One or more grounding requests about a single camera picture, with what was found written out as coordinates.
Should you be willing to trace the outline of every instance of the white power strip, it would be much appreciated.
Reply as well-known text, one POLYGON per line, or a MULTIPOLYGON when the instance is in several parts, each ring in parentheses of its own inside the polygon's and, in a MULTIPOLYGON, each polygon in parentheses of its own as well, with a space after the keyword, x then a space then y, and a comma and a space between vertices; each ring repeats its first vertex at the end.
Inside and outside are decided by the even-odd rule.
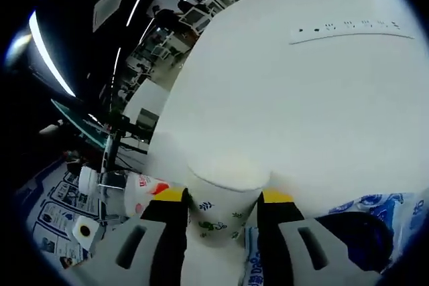
POLYGON ((394 21, 359 20, 295 28, 290 33, 289 44, 299 44, 310 40, 318 40, 320 38, 357 34, 393 35, 414 39, 412 35, 403 30, 402 27, 394 21))

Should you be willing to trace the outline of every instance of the white tabletop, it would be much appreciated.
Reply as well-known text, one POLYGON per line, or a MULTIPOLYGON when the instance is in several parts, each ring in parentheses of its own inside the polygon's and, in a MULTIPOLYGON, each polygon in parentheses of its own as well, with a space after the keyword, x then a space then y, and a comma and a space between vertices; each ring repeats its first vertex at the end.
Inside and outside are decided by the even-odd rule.
POLYGON ((242 0, 189 55, 149 146, 147 174, 186 177, 192 155, 238 151, 275 171, 307 216, 427 185, 429 58, 402 0, 242 0), (290 45, 291 29, 394 21, 415 38, 290 45))

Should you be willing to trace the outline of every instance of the outlet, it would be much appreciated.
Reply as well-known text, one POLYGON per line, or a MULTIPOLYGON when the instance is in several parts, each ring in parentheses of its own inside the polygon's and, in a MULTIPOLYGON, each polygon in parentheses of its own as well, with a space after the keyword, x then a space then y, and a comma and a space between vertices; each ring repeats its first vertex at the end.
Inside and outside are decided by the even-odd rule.
POLYGON ((319 26, 300 26, 291 31, 289 44, 299 44, 320 38, 358 34, 392 35, 414 39, 410 33, 406 32, 394 21, 350 20, 325 23, 319 26))

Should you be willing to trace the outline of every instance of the white paper cup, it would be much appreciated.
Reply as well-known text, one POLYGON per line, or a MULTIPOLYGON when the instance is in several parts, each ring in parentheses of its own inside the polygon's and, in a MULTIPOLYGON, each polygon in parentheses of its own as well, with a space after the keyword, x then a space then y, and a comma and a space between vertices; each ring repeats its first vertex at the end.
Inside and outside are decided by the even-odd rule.
POLYGON ((187 177, 189 231, 207 246, 238 238, 268 179, 268 172, 237 156, 194 160, 187 177))

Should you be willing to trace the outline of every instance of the desk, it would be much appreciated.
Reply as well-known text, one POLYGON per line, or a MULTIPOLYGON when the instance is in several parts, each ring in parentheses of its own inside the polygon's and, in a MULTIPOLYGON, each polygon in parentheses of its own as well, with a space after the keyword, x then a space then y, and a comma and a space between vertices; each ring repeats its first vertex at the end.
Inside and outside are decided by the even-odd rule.
POLYGON ((282 177, 304 215, 429 173, 429 55, 402 0, 241 0, 216 15, 158 121, 145 172, 183 182, 186 158, 239 150, 282 177), (290 31, 388 19, 415 39, 290 31))

